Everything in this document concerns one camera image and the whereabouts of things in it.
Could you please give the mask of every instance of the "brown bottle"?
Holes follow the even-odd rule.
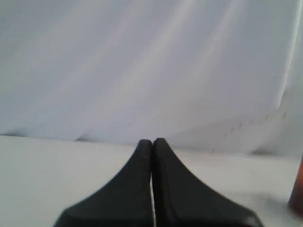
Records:
[[[297,179],[294,183],[294,188],[290,196],[288,207],[296,215],[303,218],[303,162],[299,168]]]

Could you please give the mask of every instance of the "white backdrop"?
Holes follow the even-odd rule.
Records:
[[[300,155],[287,136],[303,134],[301,10],[302,0],[1,1],[0,134]]]

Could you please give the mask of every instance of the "brown object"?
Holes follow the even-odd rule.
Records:
[[[294,188],[288,202],[289,209],[296,215],[303,218],[303,162],[301,161],[300,168]]]

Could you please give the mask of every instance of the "white table surface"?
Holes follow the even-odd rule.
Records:
[[[135,145],[0,136],[0,226],[51,227],[106,184]],[[253,209],[266,227],[297,227],[286,209],[300,160],[174,149],[203,182]]]

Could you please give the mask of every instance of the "white surface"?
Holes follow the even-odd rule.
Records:
[[[64,208],[107,183],[134,146],[0,136],[0,149],[0,226],[50,227]],[[300,160],[175,152],[206,184],[254,209],[266,227],[299,226],[284,205]]]
[[[233,119],[278,108],[301,68],[301,9],[302,0],[1,1],[0,133],[163,136],[212,149]],[[189,143],[193,134],[203,140]]]

